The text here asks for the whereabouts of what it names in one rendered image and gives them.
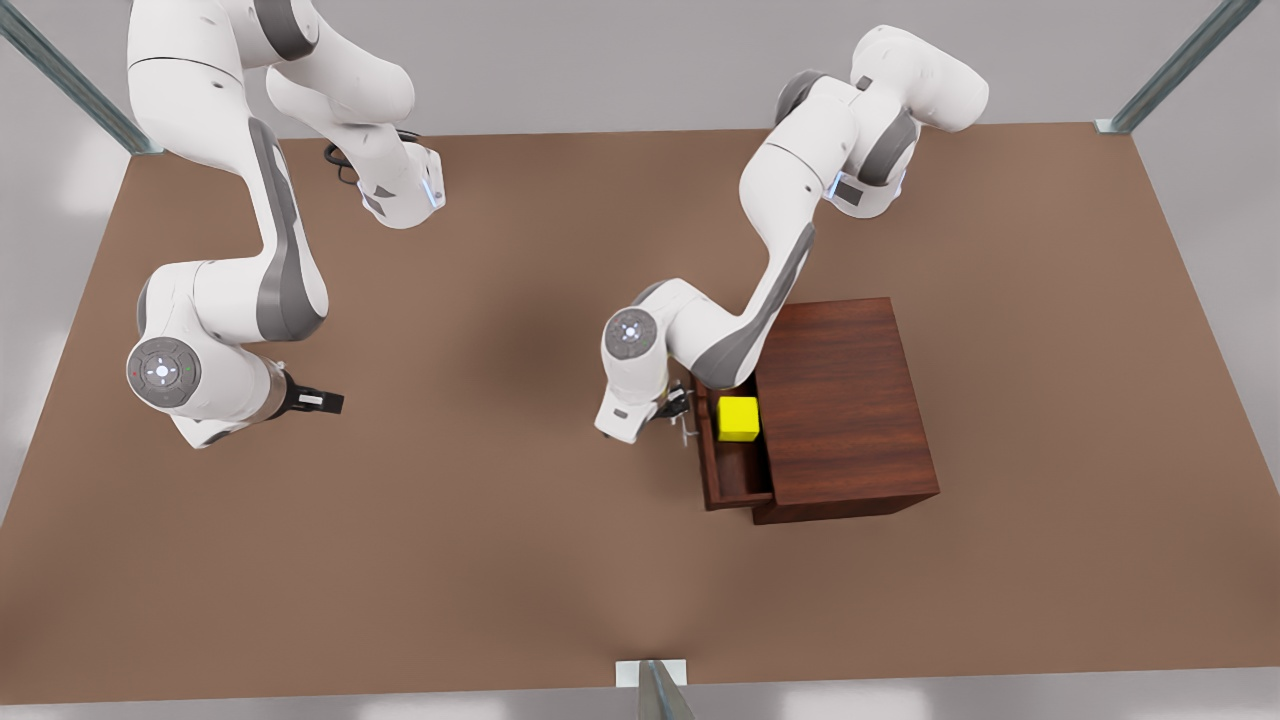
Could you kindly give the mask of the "dark wooden drawer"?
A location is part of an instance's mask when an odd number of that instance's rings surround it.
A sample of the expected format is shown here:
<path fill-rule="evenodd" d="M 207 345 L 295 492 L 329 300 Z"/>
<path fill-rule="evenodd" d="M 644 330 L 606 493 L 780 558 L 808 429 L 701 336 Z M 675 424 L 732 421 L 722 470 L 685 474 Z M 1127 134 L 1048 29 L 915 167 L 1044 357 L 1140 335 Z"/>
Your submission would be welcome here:
<path fill-rule="evenodd" d="M 718 441 L 717 413 L 722 397 L 756 397 L 753 378 L 732 389 L 709 389 L 696 378 L 687 388 L 685 416 L 696 430 L 704 507 L 754 509 L 773 500 L 771 469 L 762 432 L 751 442 Z"/>

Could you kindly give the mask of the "yellow cube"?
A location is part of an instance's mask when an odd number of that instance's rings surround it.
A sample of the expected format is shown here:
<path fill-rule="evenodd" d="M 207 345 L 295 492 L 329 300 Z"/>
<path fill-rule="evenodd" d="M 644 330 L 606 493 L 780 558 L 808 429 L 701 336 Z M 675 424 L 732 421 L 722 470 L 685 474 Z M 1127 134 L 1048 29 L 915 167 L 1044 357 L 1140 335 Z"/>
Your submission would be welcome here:
<path fill-rule="evenodd" d="M 754 396 L 721 396 L 716 405 L 716 438 L 751 443 L 762 432 L 759 401 Z"/>

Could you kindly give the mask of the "dark wooden cabinet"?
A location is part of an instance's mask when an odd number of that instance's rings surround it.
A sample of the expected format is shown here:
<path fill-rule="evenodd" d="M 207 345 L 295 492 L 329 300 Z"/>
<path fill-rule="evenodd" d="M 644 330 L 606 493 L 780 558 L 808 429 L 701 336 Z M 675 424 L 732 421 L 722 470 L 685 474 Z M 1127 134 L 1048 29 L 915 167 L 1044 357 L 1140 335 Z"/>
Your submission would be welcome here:
<path fill-rule="evenodd" d="M 888 299 L 785 305 L 754 378 L 773 491 L 755 524 L 888 515 L 940 492 Z"/>

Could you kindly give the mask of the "silver frame post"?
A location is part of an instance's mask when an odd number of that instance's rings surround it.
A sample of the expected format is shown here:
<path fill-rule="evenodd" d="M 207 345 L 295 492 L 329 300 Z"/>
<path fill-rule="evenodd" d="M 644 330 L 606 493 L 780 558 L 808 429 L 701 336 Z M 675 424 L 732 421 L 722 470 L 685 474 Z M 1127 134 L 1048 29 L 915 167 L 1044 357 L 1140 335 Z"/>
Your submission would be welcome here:
<path fill-rule="evenodd" d="M 1119 111 L 1094 120 L 1094 131 L 1130 135 L 1262 1 L 1221 0 Z"/>
<path fill-rule="evenodd" d="M 10 1 L 0 0 L 0 36 L 132 155 L 160 155 L 155 143 Z"/>
<path fill-rule="evenodd" d="M 637 691 L 637 720 L 695 720 L 682 688 L 685 659 L 623 660 L 614 664 L 614 685 Z"/>

